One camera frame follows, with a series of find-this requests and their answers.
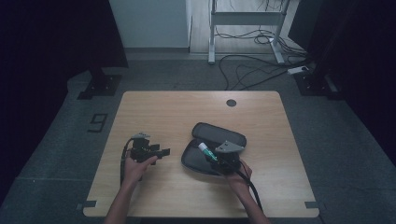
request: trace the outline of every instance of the white wall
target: white wall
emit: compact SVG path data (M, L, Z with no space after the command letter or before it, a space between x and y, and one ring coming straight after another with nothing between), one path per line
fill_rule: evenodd
M190 0L110 0L125 48L188 48Z

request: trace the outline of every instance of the floor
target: floor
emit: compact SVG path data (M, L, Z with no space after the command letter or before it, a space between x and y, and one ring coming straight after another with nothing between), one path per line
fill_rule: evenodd
M271 55L264 56L265 61L274 62ZM102 223L102 217L85 217L82 207L122 94L125 91L222 91L226 86L219 63L209 65L200 56L128 57L133 58L129 61L130 68L105 69L106 74L122 75L112 97L77 100L88 85L90 74L69 80L64 105L1 206L0 223ZM242 64L265 71L277 66L240 57L221 62L230 87L235 85L235 90L281 74L248 90L279 92L320 210L316 218L271 218L271 221L396 223L396 168L347 103L301 96L294 78L282 74L285 68L270 74L250 74L244 78L243 85L238 84L235 71ZM243 68L239 75L247 72ZM107 114L106 124L100 133L87 132L97 128L97 124L91 123L95 114ZM140 221L138 217L128 218L128 223ZM155 221L175 223L165 218ZM190 219L178 222L193 223Z

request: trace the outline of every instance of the wrist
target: wrist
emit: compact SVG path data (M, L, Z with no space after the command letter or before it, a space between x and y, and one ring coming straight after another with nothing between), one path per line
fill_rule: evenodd
M136 187L136 185L137 185L137 181L133 180L132 178L125 178L122 181L122 184L120 187L122 189L133 190Z
M235 192L236 196L240 201L245 201L249 199L253 199L253 197L250 194L249 189L241 189Z

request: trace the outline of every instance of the table top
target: table top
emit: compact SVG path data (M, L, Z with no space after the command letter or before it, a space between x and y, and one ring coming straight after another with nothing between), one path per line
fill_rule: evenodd
M236 106L228 106L230 99ZM243 134L240 157L268 217L317 217L303 162L275 91L127 91L120 102L85 207L88 217L104 217L120 188L120 157L134 134L171 155L150 166L131 200L131 217L246 217L242 204L221 176L202 175L181 164L191 131L205 122Z

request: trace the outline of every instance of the open case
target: open case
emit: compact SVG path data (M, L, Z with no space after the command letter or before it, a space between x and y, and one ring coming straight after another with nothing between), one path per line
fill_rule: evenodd
M247 144L246 137L241 133L202 122L194 126L192 136L194 139L189 142L184 150L181 163L185 167L205 175L219 175L219 173L212 169L210 162L206 160L205 155L198 148L199 144L205 143L212 152L225 141L232 142L240 147L245 147Z

